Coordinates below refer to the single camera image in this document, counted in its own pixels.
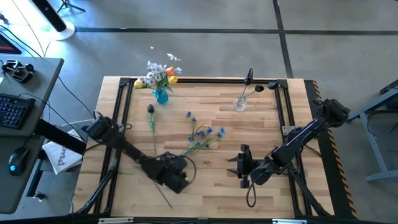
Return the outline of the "red and black mat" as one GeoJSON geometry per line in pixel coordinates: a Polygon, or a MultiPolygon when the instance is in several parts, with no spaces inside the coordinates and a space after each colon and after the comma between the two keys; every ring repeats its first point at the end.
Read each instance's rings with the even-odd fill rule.
{"type": "Polygon", "coordinates": [[[20,55],[22,52],[9,40],[0,34],[0,54],[17,54],[20,55]]]}

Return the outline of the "white artificial flower bunch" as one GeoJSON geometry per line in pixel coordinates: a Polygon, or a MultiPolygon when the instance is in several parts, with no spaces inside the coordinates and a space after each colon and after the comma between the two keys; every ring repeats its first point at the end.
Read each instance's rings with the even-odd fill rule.
{"type": "Polygon", "coordinates": [[[161,80],[161,74],[166,68],[173,67],[175,69],[174,76],[176,77],[181,74],[182,68],[176,66],[176,63],[180,62],[181,59],[170,53],[167,53],[166,56],[167,61],[164,64],[148,61],[146,67],[147,73],[143,76],[139,76],[137,80],[155,80],[158,89],[160,89],[159,83],[161,80]]]}

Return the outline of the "silver metal bracket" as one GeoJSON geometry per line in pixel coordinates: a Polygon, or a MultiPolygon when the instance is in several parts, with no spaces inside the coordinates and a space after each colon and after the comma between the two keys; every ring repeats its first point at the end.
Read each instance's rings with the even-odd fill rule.
{"type": "Polygon", "coordinates": [[[127,224],[133,223],[133,217],[108,217],[108,218],[100,218],[98,220],[98,224],[127,224]]]}
{"type": "Polygon", "coordinates": [[[272,224],[307,224],[307,221],[299,219],[275,218],[272,219],[272,224]]]}

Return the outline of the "yellow artificial tulip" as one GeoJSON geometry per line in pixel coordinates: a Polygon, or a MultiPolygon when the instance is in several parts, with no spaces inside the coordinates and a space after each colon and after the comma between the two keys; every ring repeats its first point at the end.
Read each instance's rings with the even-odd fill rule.
{"type": "Polygon", "coordinates": [[[177,82],[178,82],[178,77],[176,76],[171,76],[171,77],[164,76],[159,83],[159,88],[173,92],[171,84],[176,84],[177,82]]]}
{"type": "Polygon", "coordinates": [[[151,89],[156,90],[158,89],[155,80],[147,79],[147,80],[136,80],[134,82],[135,89],[151,89]]]}

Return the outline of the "black tripod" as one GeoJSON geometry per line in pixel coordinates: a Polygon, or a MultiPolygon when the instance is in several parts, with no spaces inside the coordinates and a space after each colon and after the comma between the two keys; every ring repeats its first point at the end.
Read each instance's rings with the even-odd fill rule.
{"type": "Polygon", "coordinates": [[[62,9],[68,9],[68,8],[72,8],[72,9],[77,9],[81,12],[86,12],[83,8],[78,7],[76,5],[73,5],[71,3],[69,3],[69,0],[61,0],[62,4],[61,6],[57,9],[57,12],[60,12],[62,9]]]}

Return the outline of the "white paper sheet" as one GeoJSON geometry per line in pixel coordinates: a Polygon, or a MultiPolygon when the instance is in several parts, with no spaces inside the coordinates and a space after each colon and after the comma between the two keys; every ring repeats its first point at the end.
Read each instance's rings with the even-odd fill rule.
{"type": "Polygon", "coordinates": [[[83,156],[53,141],[42,146],[45,151],[55,175],[75,167],[82,163],[83,156]]]}

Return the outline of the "blue glass vase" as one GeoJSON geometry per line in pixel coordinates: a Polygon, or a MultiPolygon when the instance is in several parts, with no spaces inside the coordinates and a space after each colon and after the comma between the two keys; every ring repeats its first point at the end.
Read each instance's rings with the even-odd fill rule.
{"type": "Polygon", "coordinates": [[[168,102],[169,100],[169,95],[167,93],[167,90],[164,88],[161,89],[155,89],[153,91],[154,98],[160,105],[164,105],[168,102]]]}

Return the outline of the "black hazard-striped edge strip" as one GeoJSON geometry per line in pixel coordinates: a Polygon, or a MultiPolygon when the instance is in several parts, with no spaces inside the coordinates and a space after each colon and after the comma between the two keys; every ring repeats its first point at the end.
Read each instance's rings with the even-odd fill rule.
{"type": "MultiPolygon", "coordinates": [[[[304,124],[307,124],[315,117],[319,109],[319,106],[312,100],[314,98],[321,99],[321,93],[316,81],[304,80],[303,83],[309,110],[308,118],[304,121],[304,124]]],[[[331,129],[322,132],[317,141],[335,215],[340,218],[357,220],[358,214],[331,129]]]]}

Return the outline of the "black computer mouse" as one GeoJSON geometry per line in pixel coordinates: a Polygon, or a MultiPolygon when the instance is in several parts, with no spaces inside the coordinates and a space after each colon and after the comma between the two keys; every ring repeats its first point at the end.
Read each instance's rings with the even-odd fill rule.
{"type": "Polygon", "coordinates": [[[28,148],[17,148],[9,158],[9,173],[13,176],[21,175],[25,171],[28,156],[28,148]]]}

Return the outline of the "black aluminium table frame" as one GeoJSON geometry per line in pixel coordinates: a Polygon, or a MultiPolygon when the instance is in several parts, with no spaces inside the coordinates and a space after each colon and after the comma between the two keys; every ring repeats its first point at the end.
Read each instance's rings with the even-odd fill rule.
{"type": "Polygon", "coordinates": [[[192,131],[188,111],[199,124],[205,121],[205,127],[215,130],[224,127],[226,134],[209,149],[190,156],[187,173],[193,183],[182,193],[159,186],[173,209],[139,166],[122,156],[116,182],[106,186],[96,210],[134,217],[292,218],[295,208],[314,214],[301,191],[291,191],[287,176],[273,175],[264,185],[247,191],[228,172],[236,165],[227,159],[235,157],[242,144],[248,144],[253,157],[260,159],[282,142],[283,126],[306,125],[309,110],[303,80],[287,79],[285,84],[287,88],[277,92],[253,94],[248,107],[237,112],[233,100],[243,89],[241,79],[181,78],[169,102],[155,107],[157,154],[146,111],[147,105],[154,103],[152,92],[123,92],[121,98],[130,100],[127,121],[132,124],[126,137],[150,156],[167,151],[178,154],[185,149],[192,131]]]}

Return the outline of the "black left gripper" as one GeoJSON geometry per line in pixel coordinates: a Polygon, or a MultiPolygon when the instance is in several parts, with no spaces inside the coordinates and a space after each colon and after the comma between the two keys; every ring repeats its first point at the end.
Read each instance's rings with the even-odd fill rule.
{"type": "Polygon", "coordinates": [[[141,169],[150,179],[176,194],[188,186],[187,174],[183,171],[186,166],[187,161],[183,156],[169,152],[141,160],[141,169]]]}

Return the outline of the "black flat beam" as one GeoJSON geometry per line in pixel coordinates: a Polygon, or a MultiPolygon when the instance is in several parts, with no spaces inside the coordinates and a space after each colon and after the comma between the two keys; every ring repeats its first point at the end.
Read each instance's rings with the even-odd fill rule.
{"type": "Polygon", "coordinates": [[[56,128],[54,125],[39,119],[34,134],[43,136],[49,141],[55,142],[77,154],[83,155],[86,149],[86,143],[74,138],[68,133],[56,128]]]}

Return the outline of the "blue artificial flower bunch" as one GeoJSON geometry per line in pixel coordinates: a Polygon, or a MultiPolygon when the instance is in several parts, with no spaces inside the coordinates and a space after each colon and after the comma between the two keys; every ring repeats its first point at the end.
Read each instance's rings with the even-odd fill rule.
{"type": "Polygon", "coordinates": [[[192,132],[188,136],[188,145],[182,151],[184,156],[195,154],[202,149],[209,149],[213,143],[218,142],[226,134],[224,127],[215,130],[211,126],[205,127],[205,121],[199,124],[191,111],[186,113],[186,117],[191,121],[192,132]]]}

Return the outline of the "clear glass vase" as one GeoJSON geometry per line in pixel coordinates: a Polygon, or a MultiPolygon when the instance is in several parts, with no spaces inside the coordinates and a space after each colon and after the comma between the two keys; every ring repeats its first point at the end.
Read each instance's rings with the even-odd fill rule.
{"type": "Polygon", "coordinates": [[[234,101],[233,101],[233,108],[236,111],[244,111],[247,107],[247,100],[248,98],[245,96],[238,96],[234,101]]]}

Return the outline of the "grey metal table frame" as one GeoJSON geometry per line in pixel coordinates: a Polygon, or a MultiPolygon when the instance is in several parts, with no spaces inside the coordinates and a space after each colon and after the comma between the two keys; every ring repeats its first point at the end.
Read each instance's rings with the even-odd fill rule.
{"type": "Polygon", "coordinates": [[[347,120],[347,123],[351,123],[356,119],[361,120],[380,169],[380,172],[366,176],[365,179],[367,182],[398,177],[398,169],[389,170],[387,168],[381,150],[377,144],[378,137],[387,136],[393,131],[398,130],[398,123],[396,123],[390,131],[383,134],[374,133],[370,125],[371,117],[374,115],[395,113],[398,114],[398,79],[382,88],[376,99],[367,103],[362,109],[350,114],[347,120]]]}

